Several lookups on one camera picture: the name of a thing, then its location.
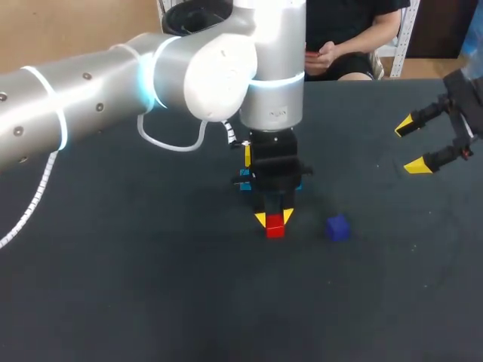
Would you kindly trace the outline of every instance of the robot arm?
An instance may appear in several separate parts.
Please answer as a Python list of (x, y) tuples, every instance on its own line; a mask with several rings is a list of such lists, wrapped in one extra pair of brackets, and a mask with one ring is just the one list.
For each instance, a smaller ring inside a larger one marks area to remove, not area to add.
[(178, 38), (139, 35), (107, 51), (0, 75), (0, 170), (155, 107), (252, 130), (298, 124), (305, 0), (235, 0), (232, 15)]
[(231, 117), (257, 69), (253, 42), (222, 34), (191, 51), (187, 43), (192, 39), (145, 34), (108, 51), (1, 76), (0, 170), (155, 107), (203, 121)]

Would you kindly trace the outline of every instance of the red cube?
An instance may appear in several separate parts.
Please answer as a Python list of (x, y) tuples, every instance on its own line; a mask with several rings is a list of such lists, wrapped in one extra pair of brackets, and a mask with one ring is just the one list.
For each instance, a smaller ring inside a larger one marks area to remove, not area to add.
[(283, 238), (285, 236), (285, 223), (283, 215), (266, 216), (266, 236), (268, 239)]

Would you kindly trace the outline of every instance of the white cable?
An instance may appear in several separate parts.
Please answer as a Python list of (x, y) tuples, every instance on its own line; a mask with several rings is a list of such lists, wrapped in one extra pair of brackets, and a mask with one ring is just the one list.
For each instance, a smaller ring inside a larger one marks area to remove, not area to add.
[(37, 205), (42, 199), (44, 191), (47, 188), (47, 182), (49, 177), (51, 176), (52, 168), (54, 167), (56, 158), (57, 158), (57, 152), (52, 152), (48, 158), (47, 165), (45, 166), (44, 174), (42, 175), (42, 179), (40, 180), (40, 184), (38, 185), (38, 188), (37, 188), (37, 192), (35, 193), (32, 201), (30, 202), (30, 205), (27, 207), (27, 210), (20, 218), (19, 222), (8, 234), (6, 234), (0, 240), (0, 249), (2, 249), (5, 245), (11, 242), (18, 235), (20, 230), (22, 230), (25, 224), (27, 224), (33, 212), (37, 208)]
[(236, 142), (235, 131), (233, 130), (232, 125), (228, 121), (222, 121), (221, 123), (225, 126), (226, 134), (228, 136), (228, 144), (231, 145)]
[(191, 151), (195, 151), (196, 149), (199, 149), (203, 143), (203, 140), (205, 139), (205, 129), (207, 124), (208, 124), (207, 121), (203, 121), (200, 124), (198, 140), (194, 145), (191, 145), (188, 147), (179, 147), (179, 146), (172, 146), (163, 142), (159, 142), (158, 140), (155, 140), (154, 138), (149, 136), (144, 131), (144, 115), (137, 116), (137, 131), (139, 132), (139, 135), (141, 135), (142, 138), (144, 138), (146, 141), (148, 141), (149, 143), (152, 143), (155, 146), (161, 147), (163, 149), (167, 149), (169, 151), (175, 151), (175, 152), (191, 152)]

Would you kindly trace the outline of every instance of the black table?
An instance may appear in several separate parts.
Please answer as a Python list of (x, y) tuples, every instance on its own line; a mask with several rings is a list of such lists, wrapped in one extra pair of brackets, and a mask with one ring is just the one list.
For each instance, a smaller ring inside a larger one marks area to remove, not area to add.
[[(230, 185), (243, 151), (228, 150), (220, 125), (191, 154), (146, 143), (134, 120), (70, 145), (0, 250), (0, 360), (482, 360), (483, 149), (410, 176), (402, 166), (445, 146), (451, 126), (441, 117), (394, 133), (443, 91), (440, 81), (308, 84), (297, 132), (315, 176), (283, 241), (264, 238)], [(168, 142), (198, 132), (181, 115), (152, 118), (148, 131)], [(44, 165), (0, 176), (0, 234)], [(345, 243), (324, 236), (338, 213), (354, 234)]]

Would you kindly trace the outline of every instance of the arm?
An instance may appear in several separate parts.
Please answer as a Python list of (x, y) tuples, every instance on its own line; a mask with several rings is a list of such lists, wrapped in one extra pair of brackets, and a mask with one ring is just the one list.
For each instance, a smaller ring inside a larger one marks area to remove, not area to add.
[(400, 25), (401, 10), (389, 14), (378, 15), (371, 28), (355, 38), (336, 45), (336, 57), (341, 57), (348, 53), (370, 53), (375, 51), (397, 36)]

